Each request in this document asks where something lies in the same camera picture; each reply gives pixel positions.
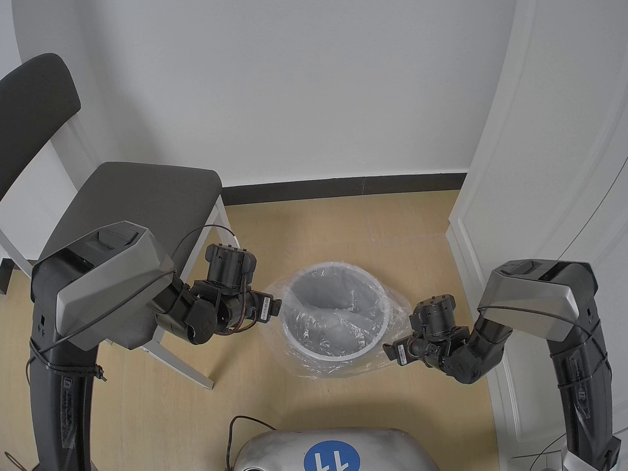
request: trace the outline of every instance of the floor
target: floor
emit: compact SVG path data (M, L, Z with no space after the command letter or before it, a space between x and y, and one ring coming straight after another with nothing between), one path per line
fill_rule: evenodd
M232 227L257 257L254 287L315 263L358 265L412 303L451 293L459 324L471 316L445 239L456 191L371 195L227 208ZM207 274L203 257L193 279ZM36 464L24 377L31 328L28 280L15 273L0 298L0 450ZM394 364L347 379L284 372L259 326L193 347L164 344L216 381L206 391L140 350L102 344L92 410L92 460L100 471L222 471L236 414L281 429L393 427L412 434L442 471L496 471L497 443L486 381L471 386L422 364ZM234 453L261 429L240 421ZM12 469L4 459L0 468Z

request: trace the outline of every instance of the barcode label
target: barcode label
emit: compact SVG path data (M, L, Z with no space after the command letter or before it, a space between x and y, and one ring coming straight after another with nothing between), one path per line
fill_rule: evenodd
M271 299L268 296L264 297L264 304L262 306L262 316L259 318L262 321L266 321L268 319L268 310L271 308Z
M408 364L408 358L406 358L406 350L403 347L403 344L399 344L397 346L397 349L399 350L399 359L401 359L401 365L407 365Z

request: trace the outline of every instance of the blue circular logo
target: blue circular logo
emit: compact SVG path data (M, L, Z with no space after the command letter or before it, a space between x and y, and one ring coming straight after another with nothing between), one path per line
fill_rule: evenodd
M320 442L305 454L303 467L305 471L359 471L360 456L345 442Z

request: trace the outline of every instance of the chair backrest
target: chair backrest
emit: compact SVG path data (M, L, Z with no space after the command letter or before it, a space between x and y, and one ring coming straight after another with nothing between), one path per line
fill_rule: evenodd
M28 60L0 80L0 200L48 140L80 110L56 54Z

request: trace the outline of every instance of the trash can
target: trash can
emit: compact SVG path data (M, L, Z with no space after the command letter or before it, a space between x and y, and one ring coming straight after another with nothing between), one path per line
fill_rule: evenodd
M380 367L388 362L384 339L410 332L408 301L353 265L314 265L268 291L283 300L281 349L316 377Z

